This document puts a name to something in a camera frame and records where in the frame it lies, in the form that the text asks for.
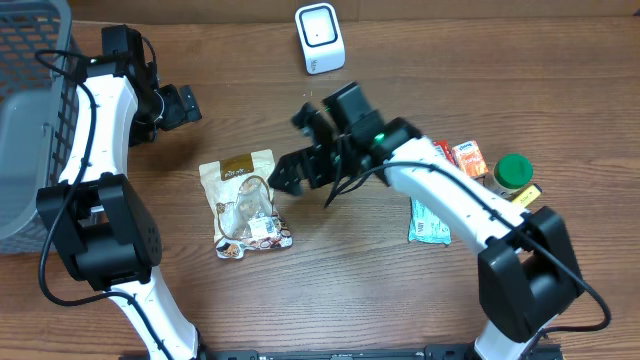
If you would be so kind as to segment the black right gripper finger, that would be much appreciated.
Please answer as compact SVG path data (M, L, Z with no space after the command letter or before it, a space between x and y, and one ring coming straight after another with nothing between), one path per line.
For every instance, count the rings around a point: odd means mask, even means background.
M292 196L303 194L301 183L311 177L311 148L283 155L268 177L269 186Z
M291 118L291 122L306 137L317 138L324 133L325 119L310 102L301 107Z

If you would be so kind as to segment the brown snack pouch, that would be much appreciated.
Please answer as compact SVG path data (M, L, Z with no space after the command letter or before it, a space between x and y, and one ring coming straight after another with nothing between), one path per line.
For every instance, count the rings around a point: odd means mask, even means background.
M270 149L201 164L200 182L214 219L214 248L221 259L248 251L286 249L293 237L268 185L275 169Z

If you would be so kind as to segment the red snack stick packet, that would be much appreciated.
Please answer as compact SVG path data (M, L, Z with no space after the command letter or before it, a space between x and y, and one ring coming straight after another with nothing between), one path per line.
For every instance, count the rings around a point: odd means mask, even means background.
M446 140L436 140L433 145L442 157L446 158L451 164L456 164L450 151L449 143Z

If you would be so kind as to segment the teal Kleenex tissue pack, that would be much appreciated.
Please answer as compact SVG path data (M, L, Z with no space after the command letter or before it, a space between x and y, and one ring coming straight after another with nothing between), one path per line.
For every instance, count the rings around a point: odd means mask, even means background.
M448 246L451 243L451 232L431 210L412 198L408 241Z

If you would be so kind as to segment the orange Kleenex tissue box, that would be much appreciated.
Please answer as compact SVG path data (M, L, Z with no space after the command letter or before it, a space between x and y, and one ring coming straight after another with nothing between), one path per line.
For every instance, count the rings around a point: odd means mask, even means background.
M471 178L477 179L489 173L488 166L475 140L469 140L451 149L457 166Z

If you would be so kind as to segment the green lid jar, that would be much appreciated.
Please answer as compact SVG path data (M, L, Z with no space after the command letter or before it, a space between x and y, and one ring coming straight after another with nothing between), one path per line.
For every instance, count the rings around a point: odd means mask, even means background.
M491 192L509 198L525 187L533 178L533 165L521 154L502 157L485 176L483 184Z

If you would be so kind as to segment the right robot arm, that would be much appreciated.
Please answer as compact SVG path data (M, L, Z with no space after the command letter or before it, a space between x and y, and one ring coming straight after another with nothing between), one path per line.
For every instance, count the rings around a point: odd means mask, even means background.
M551 322L584 291L562 217L548 207L529 212L483 187L402 118L390 122L351 82L292 118L311 146L282 156L269 186L290 195L378 177L424 204L476 256L479 302L489 322L467 351L471 359L523 359Z

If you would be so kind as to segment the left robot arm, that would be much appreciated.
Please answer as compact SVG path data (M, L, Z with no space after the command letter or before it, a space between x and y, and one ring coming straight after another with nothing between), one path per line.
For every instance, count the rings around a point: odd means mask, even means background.
M74 54L58 69L79 91L69 159L56 185L39 189L48 235L38 281L51 302L75 307L110 299L144 342L150 359L203 359L206 346L161 274L161 236L127 177L130 147L202 115L190 87L161 86L149 40L126 25L101 31L102 53Z

